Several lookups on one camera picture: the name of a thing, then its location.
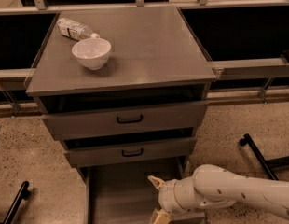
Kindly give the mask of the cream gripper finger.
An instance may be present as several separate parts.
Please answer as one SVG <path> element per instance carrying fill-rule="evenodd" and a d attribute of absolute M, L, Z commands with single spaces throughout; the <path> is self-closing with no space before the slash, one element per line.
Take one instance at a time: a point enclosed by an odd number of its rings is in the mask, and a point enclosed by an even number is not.
<path fill-rule="evenodd" d="M 165 181 L 162 180 L 161 178 L 155 177 L 150 175 L 148 177 L 148 180 L 153 184 L 153 186 L 157 189 L 160 190 L 161 187 L 164 185 Z"/>

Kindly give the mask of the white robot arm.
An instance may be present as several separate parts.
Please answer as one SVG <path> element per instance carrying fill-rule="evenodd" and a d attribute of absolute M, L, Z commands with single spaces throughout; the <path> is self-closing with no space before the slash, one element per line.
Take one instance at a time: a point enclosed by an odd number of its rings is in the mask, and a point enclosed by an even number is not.
<path fill-rule="evenodd" d="M 236 202 L 264 209 L 289 220 L 289 182 L 236 175 L 227 169 L 203 164 L 193 175 L 164 181 L 148 179 L 158 190 L 159 210 L 149 224 L 170 224 L 188 218 L 195 209 L 219 209 Z"/>

